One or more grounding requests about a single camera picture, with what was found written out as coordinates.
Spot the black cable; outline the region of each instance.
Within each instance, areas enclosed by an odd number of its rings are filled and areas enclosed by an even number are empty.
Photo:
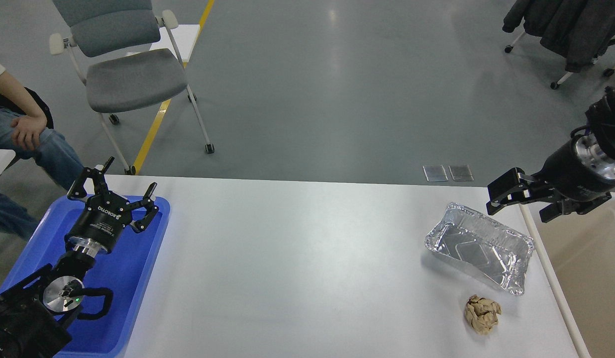
[[[576,129],[573,129],[571,132],[571,138],[573,138],[575,136],[575,134],[579,131],[581,131],[582,129],[590,129],[589,125],[582,125],[581,127],[577,127]]]

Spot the white table edge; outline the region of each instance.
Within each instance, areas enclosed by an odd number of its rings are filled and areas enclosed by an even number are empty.
[[[580,328],[578,328],[578,325],[575,323],[571,308],[569,308],[569,304],[566,301],[564,292],[562,292],[560,282],[555,275],[555,270],[553,269],[551,260],[549,260],[548,258],[548,254],[546,253],[546,249],[544,248],[544,243],[542,243],[542,238],[537,231],[537,227],[535,226],[533,217],[531,216],[531,213],[526,206],[521,205],[520,210],[522,212],[522,216],[524,217],[524,222],[526,222],[528,233],[533,238],[533,242],[535,243],[535,251],[537,252],[537,256],[542,263],[544,273],[546,274],[546,279],[548,279],[548,283],[551,286],[551,291],[553,291],[557,306],[560,309],[560,313],[562,313],[562,318],[564,319],[566,328],[569,331],[569,335],[571,335],[571,340],[573,340],[575,350],[578,352],[578,355],[581,358],[591,358],[590,353],[588,353],[586,344],[584,343],[584,339],[582,338],[582,335],[580,333]]]

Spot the chair armrest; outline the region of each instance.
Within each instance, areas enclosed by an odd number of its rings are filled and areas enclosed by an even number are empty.
[[[49,37],[49,51],[51,52],[51,55],[60,55],[64,52],[65,48],[62,35],[56,33]]]
[[[162,11],[162,19],[164,20],[164,26],[169,30],[176,29],[180,25],[171,10]]]

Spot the chair backrest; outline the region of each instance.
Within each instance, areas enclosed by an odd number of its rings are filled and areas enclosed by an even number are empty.
[[[53,0],[53,4],[89,57],[160,39],[151,0]]]

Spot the brown paper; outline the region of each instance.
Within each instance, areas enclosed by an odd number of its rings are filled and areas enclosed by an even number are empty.
[[[497,315],[501,315],[502,312],[497,302],[472,295],[465,306],[465,319],[479,335],[488,335],[498,324]]]

